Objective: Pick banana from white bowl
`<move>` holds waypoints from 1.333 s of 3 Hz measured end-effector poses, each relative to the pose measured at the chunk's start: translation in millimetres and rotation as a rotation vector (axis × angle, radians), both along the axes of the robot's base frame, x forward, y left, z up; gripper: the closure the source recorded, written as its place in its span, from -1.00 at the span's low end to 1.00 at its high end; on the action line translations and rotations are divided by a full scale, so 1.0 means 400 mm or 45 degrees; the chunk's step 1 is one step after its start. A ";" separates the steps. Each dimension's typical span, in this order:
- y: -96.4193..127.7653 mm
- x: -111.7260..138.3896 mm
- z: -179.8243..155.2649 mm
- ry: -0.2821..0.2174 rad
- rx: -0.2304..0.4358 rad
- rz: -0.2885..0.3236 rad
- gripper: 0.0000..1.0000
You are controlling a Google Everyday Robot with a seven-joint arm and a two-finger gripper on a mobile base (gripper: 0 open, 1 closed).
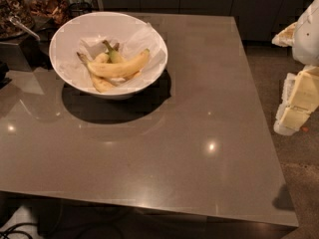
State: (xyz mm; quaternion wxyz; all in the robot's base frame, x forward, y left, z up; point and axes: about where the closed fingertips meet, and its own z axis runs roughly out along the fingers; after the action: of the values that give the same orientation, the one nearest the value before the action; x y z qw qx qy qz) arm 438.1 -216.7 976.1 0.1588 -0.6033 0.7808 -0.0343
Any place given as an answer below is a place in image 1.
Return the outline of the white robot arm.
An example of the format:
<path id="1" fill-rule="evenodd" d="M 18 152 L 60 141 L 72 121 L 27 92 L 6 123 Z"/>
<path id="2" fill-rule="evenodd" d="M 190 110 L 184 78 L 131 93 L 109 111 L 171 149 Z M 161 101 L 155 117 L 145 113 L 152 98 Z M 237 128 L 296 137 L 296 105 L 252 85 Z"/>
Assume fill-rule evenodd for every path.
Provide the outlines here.
<path id="1" fill-rule="evenodd" d="M 278 134 L 292 135 L 319 107 L 319 0 L 314 0 L 272 43 L 291 47 L 293 59 L 304 65 L 297 75 L 287 74 L 273 127 Z"/>

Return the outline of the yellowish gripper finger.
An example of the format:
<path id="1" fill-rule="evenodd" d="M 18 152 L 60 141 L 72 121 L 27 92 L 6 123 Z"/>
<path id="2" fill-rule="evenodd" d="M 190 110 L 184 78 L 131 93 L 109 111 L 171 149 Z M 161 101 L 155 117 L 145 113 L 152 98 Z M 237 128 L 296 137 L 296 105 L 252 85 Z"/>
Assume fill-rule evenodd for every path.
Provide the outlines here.
<path id="1" fill-rule="evenodd" d="M 282 135 L 297 132 L 319 107 L 319 67 L 305 66 L 284 81 L 273 129 Z"/>

